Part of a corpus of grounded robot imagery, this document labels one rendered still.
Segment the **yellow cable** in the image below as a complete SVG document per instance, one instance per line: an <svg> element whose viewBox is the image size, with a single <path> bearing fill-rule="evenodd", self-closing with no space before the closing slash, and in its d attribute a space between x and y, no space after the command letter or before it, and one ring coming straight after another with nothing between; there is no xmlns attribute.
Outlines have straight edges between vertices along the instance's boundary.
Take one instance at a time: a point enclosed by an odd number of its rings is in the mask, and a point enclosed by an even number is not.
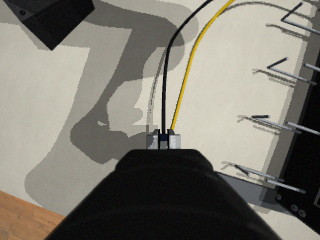
<svg viewBox="0 0 320 240"><path fill-rule="evenodd" d="M190 59L189 59L189 63L188 63L188 66L187 66L187 70L186 70L185 78L184 78L184 81L183 81L181 93L180 93L180 96L179 96L177 108L176 108L176 111L175 111L175 115L174 115L172 127L171 127L171 129L173 129L173 130L174 130L174 127L175 127L175 123L176 123L178 111L179 111L179 108L180 108L182 96L183 96L183 93L184 93L186 81L187 81L187 78L188 78L190 66L191 66L191 63L192 63L192 59L193 59L194 53L195 53L195 51L196 51L196 49L197 49L197 46L198 46L200 40L202 39L203 35L204 35L205 32L207 31L207 29L208 29L208 28L210 27L210 25L213 23L213 21L224 11L232 2L234 2L234 1L235 1L235 0L230 0L229 2L227 2L227 3L215 14L215 16L210 20L210 22L206 25L206 27L205 27L204 30L202 31L201 35L199 36L199 38L198 38L198 40L197 40L197 42L196 42L196 44L195 44L195 46L194 46L194 48L193 48L193 51L192 51L192 53L191 53L191 56L190 56Z"/></svg>

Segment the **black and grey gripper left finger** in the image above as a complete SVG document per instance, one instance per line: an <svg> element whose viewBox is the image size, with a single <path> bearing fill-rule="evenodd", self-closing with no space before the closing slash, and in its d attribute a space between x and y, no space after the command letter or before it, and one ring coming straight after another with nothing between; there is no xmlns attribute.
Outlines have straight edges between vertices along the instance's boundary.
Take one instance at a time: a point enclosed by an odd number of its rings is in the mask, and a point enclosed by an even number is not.
<svg viewBox="0 0 320 240"><path fill-rule="evenodd" d="M146 149L160 149L160 129L146 135Z"/></svg>

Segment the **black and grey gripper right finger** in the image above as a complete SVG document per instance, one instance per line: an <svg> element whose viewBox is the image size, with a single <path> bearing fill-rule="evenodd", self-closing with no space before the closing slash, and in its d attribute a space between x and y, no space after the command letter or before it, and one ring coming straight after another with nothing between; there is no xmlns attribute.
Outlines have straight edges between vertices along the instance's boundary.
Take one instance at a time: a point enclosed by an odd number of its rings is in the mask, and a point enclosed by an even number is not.
<svg viewBox="0 0 320 240"><path fill-rule="evenodd" d="M173 129L167 129L168 149L181 149L181 135L175 134Z"/></svg>

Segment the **black cable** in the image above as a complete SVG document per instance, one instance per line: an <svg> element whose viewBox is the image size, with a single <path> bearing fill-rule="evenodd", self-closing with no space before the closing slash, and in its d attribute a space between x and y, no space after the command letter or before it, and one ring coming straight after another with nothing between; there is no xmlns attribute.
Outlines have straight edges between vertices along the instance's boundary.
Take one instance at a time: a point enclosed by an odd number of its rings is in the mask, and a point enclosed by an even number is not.
<svg viewBox="0 0 320 240"><path fill-rule="evenodd" d="M162 134L166 134L166 126L165 126L165 107L166 107L166 79L167 79L167 67L168 67L168 59L169 59L169 53L171 46L173 44L173 41L175 40L178 33L182 30L182 28L189 22L189 20L197 14L204 6L206 6L210 1L207 0L204 2L199 8L197 8L184 22L183 24L178 28L178 30L173 35L167 51L166 51L166 57L165 57L165 63L164 63L164 72L163 72L163 85L162 85Z"/></svg>

